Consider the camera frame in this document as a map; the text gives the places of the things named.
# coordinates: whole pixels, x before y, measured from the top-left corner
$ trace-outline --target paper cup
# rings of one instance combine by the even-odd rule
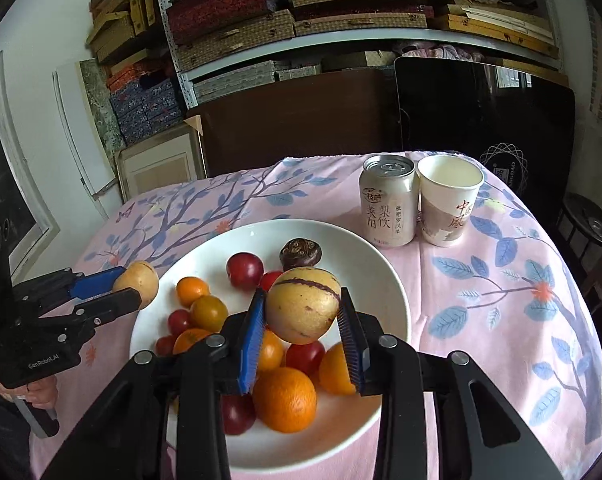
[[[430,155],[417,163],[421,180],[421,228],[433,245],[450,247],[461,240],[484,174],[455,155]]]

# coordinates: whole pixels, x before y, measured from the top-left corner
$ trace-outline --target plate rim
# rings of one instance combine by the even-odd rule
[[[270,219],[270,220],[262,220],[259,222],[252,222],[251,224],[246,224],[246,225],[241,225],[238,226],[234,229],[231,229],[229,231],[226,231],[225,233],[221,233],[218,236],[215,236],[214,238],[210,238],[209,240],[204,241],[203,243],[197,245],[196,247],[194,247],[192,250],[188,251],[187,253],[185,253],[183,256],[181,256],[178,260],[176,260],[171,266],[170,269],[167,269],[163,275],[161,276],[161,278],[159,279],[159,286],[160,286],[160,282],[163,279],[163,277],[165,276],[165,274],[167,272],[169,272],[169,270],[172,269],[172,267],[175,266],[175,264],[177,264],[181,259],[185,258],[186,256],[188,256],[188,254],[190,254],[193,251],[196,251],[198,248],[200,248],[201,246],[203,246],[204,244],[207,244],[208,242],[212,242],[214,240],[217,240],[217,238],[222,237],[223,235],[225,235],[226,233],[230,233],[232,231],[236,231],[237,229],[243,229],[243,228],[250,228],[250,227],[254,227],[255,225],[258,224],[263,224],[263,223],[289,223],[289,222],[299,222],[299,223],[304,223],[304,224],[322,224],[324,226],[328,226],[328,228],[332,228],[332,229],[336,229],[338,231],[342,231],[345,232],[345,234],[351,235],[355,238],[358,238],[361,242],[363,242],[364,244],[366,244],[368,247],[372,248],[382,259],[383,261],[385,261],[385,263],[387,264],[387,266],[389,267],[390,271],[392,272],[392,275],[395,277],[395,280],[397,281],[397,283],[399,284],[399,290],[401,291],[401,296],[403,298],[403,303],[405,304],[405,312],[406,312],[406,342],[408,344],[410,344],[410,341],[412,339],[412,316],[411,316],[411,312],[410,312],[410,304],[408,302],[408,296],[407,293],[405,291],[405,286],[403,286],[403,282],[401,281],[401,278],[399,277],[398,273],[396,272],[395,267],[393,267],[393,265],[390,263],[390,261],[385,257],[385,254],[383,254],[379,248],[375,247],[373,244],[371,244],[370,242],[368,242],[365,238],[361,237],[361,235],[350,231],[349,229],[346,229],[344,227],[335,225],[335,224],[331,224],[329,222],[323,222],[320,220],[312,220],[312,219],[306,219],[306,218],[276,218],[276,219]],[[134,320],[134,326],[132,327],[132,333],[130,334],[130,344],[129,344],[129,358],[132,359],[132,357],[134,356],[134,354],[136,354],[136,352],[139,352],[139,350],[136,350],[134,352],[132,352],[132,341],[134,340],[134,332],[136,330],[136,325],[138,322],[138,316],[137,318]],[[285,473],[285,472],[291,472],[294,470],[298,470],[301,468],[306,468],[306,467],[310,467],[312,465],[316,465],[319,462],[323,462],[324,460],[327,460],[328,458],[334,456],[335,454],[339,453],[340,451],[344,450],[346,447],[350,446],[351,444],[354,443],[354,441],[358,440],[361,436],[363,436],[364,433],[366,433],[367,430],[369,430],[369,428],[372,427],[372,425],[374,425],[377,420],[379,420],[379,417],[381,415],[381,406],[379,406],[377,408],[377,411],[370,416],[370,418],[366,421],[365,424],[363,424],[357,431],[355,431],[354,433],[352,433],[348,438],[346,438],[344,441],[342,441],[342,443],[338,444],[337,446],[333,447],[332,449],[323,452],[321,454],[318,454],[317,456],[313,457],[313,458],[309,458],[306,460],[300,460],[297,462],[293,462],[291,464],[287,464],[284,466],[277,466],[277,467],[268,467],[268,468],[246,468],[246,467],[241,467],[241,466],[231,466],[231,471],[236,471],[236,472],[241,472],[241,473],[249,473],[249,474],[278,474],[278,473]]]

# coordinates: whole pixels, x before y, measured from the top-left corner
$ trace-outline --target framed picture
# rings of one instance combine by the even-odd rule
[[[195,129],[183,122],[119,151],[116,172],[123,200],[158,187],[205,178],[200,134],[201,126]]]
[[[0,203],[10,210],[10,272],[20,281],[59,227],[30,173],[12,123],[0,52]]]

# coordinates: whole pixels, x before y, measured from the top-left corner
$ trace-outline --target tablecloth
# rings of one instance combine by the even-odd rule
[[[424,153],[406,155],[418,160]],[[74,270],[91,274],[142,259],[162,274],[206,240],[273,218],[316,219],[361,232],[358,179],[366,158],[285,158],[269,168],[148,192],[107,222]],[[456,349],[469,352],[564,477],[578,479],[602,450],[600,343],[555,245],[521,200],[494,174],[482,171],[486,182],[461,244],[438,248],[418,235],[407,246],[382,253],[407,292],[411,344],[440,356]],[[70,309],[60,307],[58,313]],[[31,437],[37,477],[127,362],[134,320],[130,314],[100,327],[82,348],[81,364],[59,374],[60,433],[45,440]],[[432,425],[428,432],[429,460],[436,463]],[[318,465],[270,478],[369,480],[377,434],[373,426]]]

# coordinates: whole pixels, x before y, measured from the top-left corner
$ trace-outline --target white plate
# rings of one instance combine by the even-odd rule
[[[168,335],[167,318],[179,307],[175,285],[184,276],[205,280],[213,295],[227,305],[230,314],[246,310],[251,294],[232,288],[225,273],[227,259],[246,251],[263,260],[265,270],[281,268],[279,251],[292,238],[309,238],[321,245],[317,265],[347,286],[355,308],[373,314],[388,333],[407,341],[411,334],[408,300],[395,270],[385,257],[363,238],[340,227],[312,220],[281,219],[246,225],[228,231],[194,248],[176,262],[159,282],[155,300],[142,310],[130,340],[130,357],[143,349],[155,349],[155,341]],[[326,349],[340,341],[333,323],[321,338]],[[318,411],[309,428],[299,433],[272,431],[259,420],[246,433],[226,437],[233,470],[273,473],[324,460],[351,444],[379,417],[380,397],[331,396],[318,389]],[[176,444],[176,416],[171,412],[167,440]]]

